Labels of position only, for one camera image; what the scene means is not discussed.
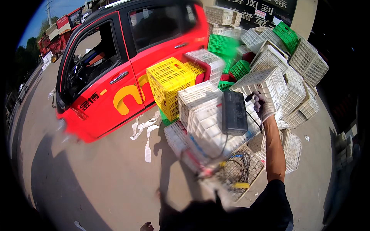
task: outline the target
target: red car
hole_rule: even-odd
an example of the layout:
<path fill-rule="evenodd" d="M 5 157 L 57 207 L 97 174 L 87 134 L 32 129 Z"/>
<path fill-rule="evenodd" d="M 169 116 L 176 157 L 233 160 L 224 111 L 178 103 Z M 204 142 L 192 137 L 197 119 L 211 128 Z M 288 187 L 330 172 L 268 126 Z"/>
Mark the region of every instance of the red car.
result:
<path fill-rule="evenodd" d="M 207 33 L 195 0 L 122 0 L 100 8 L 75 29 L 64 51 L 57 118 L 87 143 L 113 132 L 155 105 L 145 69 L 206 49 Z"/>

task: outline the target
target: black shirt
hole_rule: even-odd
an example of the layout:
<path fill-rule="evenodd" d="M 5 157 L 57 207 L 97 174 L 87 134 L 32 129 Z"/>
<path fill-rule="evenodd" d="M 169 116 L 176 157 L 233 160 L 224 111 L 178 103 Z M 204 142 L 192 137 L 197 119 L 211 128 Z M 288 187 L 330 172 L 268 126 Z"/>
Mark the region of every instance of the black shirt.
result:
<path fill-rule="evenodd" d="M 170 221 L 162 222 L 167 230 L 282 230 L 293 229 L 293 214 L 281 180 L 270 181 L 250 206 L 226 212 L 213 201 L 192 202 Z"/>

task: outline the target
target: sky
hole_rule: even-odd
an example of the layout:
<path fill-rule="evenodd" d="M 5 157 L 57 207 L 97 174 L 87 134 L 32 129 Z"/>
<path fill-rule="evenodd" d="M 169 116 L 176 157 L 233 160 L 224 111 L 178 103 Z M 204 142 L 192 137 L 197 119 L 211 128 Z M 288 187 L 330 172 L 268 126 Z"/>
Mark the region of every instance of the sky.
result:
<path fill-rule="evenodd" d="M 68 14 L 84 4 L 85 0 L 50 0 L 50 16 L 61 16 Z M 40 32 L 41 22 L 47 18 L 47 1 L 43 1 L 28 23 L 18 46 L 26 46 L 30 37 L 37 37 Z"/>

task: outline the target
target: yellow plastic crate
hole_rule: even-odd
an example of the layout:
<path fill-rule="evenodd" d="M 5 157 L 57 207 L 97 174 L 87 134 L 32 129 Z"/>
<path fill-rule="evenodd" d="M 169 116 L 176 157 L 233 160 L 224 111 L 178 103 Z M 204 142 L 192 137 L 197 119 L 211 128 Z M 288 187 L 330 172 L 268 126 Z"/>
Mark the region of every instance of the yellow plastic crate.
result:
<path fill-rule="evenodd" d="M 198 66 L 197 64 L 189 61 L 189 62 L 186 62 L 184 63 L 184 65 L 189 68 L 192 72 L 195 73 L 195 76 L 198 76 L 204 72 L 206 72 L 205 69 L 203 69 L 201 66 Z"/>
<path fill-rule="evenodd" d="M 177 92 L 195 85 L 195 73 L 174 57 L 147 68 L 154 100 L 166 117 L 178 117 Z"/>

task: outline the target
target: hand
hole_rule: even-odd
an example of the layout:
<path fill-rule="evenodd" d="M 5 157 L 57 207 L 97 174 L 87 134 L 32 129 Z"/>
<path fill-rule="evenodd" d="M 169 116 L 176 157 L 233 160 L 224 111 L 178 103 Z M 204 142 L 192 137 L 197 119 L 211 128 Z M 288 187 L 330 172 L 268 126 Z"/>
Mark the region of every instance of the hand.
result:
<path fill-rule="evenodd" d="M 270 99 L 266 99 L 263 95 L 261 95 L 258 91 L 253 91 L 255 95 L 255 105 L 253 109 L 257 112 L 260 119 L 262 119 L 262 123 L 270 116 L 276 114 L 275 106 Z"/>
<path fill-rule="evenodd" d="M 141 228 L 140 231 L 154 231 L 154 228 L 152 226 L 151 222 L 145 223 Z"/>

